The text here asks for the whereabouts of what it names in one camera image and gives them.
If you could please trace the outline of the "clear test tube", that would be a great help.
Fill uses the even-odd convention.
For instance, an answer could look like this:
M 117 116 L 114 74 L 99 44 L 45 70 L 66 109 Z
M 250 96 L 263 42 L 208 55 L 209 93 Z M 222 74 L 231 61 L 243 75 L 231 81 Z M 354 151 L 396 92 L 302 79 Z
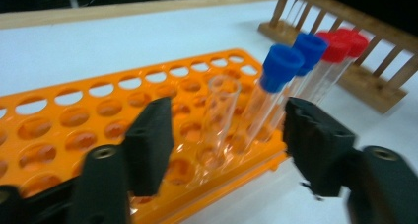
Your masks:
M 286 23 L 289 25 L 294 25 L 297 17 L 299 16 L 302 8 L 305 6 L 306 1 L 305 0 L 294 0 L 290 11 L 288 13 L 288 16 L 286 18 Z
M 196 152 L 202 168 L 199 175 L 201 184 L 209 181 L 226 161 L 225 140 L 241 89 L 241 83 L 231 76 L 217 75 L 209 80 L 201 138 Z

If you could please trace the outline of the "orange plastic test tube rack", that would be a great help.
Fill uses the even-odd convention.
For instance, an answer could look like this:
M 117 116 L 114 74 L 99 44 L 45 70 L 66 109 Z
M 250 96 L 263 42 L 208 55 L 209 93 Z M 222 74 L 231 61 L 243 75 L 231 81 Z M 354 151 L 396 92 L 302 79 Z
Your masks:
M 287 155 L 280 132 L 255 141 L 218 169 L 196 158 L 208 81 L 228 75 L 242 91 L 242 115 L 261 65 L 230 49 L 0 97 L 0 185 L 33 196 L 77 176 L 85 154 L 121 142 L 151 101 L 171 98 L 174 150 L 159 193 L 131 201 L 135 224 L 177 224 L 254 178 L 275 170 Z

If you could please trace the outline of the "red capped test tube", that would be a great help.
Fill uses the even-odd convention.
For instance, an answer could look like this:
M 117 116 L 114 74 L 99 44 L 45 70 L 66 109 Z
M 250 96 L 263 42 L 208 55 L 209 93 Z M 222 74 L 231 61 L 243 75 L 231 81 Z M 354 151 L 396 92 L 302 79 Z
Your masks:
M 338 65 L 333 66 L 325 75 L 324 81 L 319 86 L 318 92 L 315 94 L 315 98 L 313 99 L 315 104 L 319 104 L 323 100 L 346 69 L 363 54 L 369 45 L 369 40 L 359 32 L 344 28 L 337 29 L 334 33 L 332 33 L 331 39 L 338 40 L 339 42 L 348 42 L 350 50 L 344 60 Z
M 301 86 L 297 97 L 317 104 L 332 87 L 336 70 L 347 57 L 350 43 L 339 37 L 337 33 L 318 32 L 315 35 L 323 39 L 328 47 L 313 72 Z

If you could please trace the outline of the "blue capped test tube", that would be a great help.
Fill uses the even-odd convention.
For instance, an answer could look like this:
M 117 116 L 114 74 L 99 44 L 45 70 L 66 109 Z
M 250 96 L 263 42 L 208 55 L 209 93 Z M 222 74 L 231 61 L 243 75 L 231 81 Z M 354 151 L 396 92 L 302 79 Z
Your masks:
M 296 75 L 305 60 L 289 46 L 274 44 L 262 64 L 251 96 L 228 144 L 234 155 L 245 154 L 278 101 L 284 86 Z
M 301 91 L 302 86 L 308 80 L 310 73 L 321 60 L 327 49 L 327 43 L 322 38 L 312 34 L 298 34 L 292 48 L 298 50 L 302 54 L 305 62 L 294 78 L 286 84 L 269 116 L 269 120 L 266 122 L 267 127 L 271 131 L 274 131 L 281 121 L 288 98 L 296 96 Z

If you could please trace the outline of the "white table mat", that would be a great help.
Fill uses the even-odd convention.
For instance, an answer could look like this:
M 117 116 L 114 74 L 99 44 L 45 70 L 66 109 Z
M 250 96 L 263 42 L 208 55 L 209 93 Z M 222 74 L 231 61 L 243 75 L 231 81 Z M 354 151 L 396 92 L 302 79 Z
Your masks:
M 257 26 L 275 0 L 198 0 L 0 14 L 0 97 L 229 48 L 264 59 L 271 40 Z M 386 114 L 335 87 L 322 107 L 359 136 L 418 172 L 418 75 Z M 349 224 L 343 197 L 316 200 L 291 161 L 186 219 L 186 224 Z

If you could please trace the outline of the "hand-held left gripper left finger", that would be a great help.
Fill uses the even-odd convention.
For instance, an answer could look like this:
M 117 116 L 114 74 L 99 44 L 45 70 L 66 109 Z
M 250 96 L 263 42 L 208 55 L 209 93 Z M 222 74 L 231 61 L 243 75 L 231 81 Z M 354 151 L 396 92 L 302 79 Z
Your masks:
M 152 101 L 137 116 L 122 142 L 129 186 L 135 196 L 158 193 L 174 148 L 172 100 Z

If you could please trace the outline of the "wooden test tube rack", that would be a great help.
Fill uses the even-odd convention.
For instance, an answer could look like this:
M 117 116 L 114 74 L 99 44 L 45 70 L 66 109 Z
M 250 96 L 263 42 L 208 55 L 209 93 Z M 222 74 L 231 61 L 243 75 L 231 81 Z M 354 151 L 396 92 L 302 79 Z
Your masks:
M 339 80 L 339 84 L 368 104 L 376 111 L 385 113 L 406 96 L 402 86 L 418 72 L 418 37 L 392 27 L 374 17 L 355 10 L 335 0 L 302 0 L 302 16 L 295 25 L 287 24 L 282 19 L 288 0 L 278 0 L 270 21 L 259 25 L 258 30 L 276 42 L 291 44 L 302 30 L 309 11 L 313 7 L 319 13 L 313 18 L 310 33 L 315 33 L 326 15 L 336 17 L 332 27 L 337 29 L 343 22 L 354 26 L 356 31 L 373 35 L 366 51 L 355 60 Z M 367 57 L 378 48 L 382 41 L 393 45 L 379 67 L 371 72 L 363 66 Z

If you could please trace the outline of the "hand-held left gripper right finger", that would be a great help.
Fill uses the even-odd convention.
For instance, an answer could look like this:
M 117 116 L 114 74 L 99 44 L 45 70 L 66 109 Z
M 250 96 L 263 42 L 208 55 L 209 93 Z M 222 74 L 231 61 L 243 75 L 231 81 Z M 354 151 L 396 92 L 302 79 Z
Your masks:
M 308 188 L 319 196 L 338 196 L 344 178 L 343 160 L 354 150 L 356 135 L 304 99 L 289 98 L 285 112 L 283 141 Z

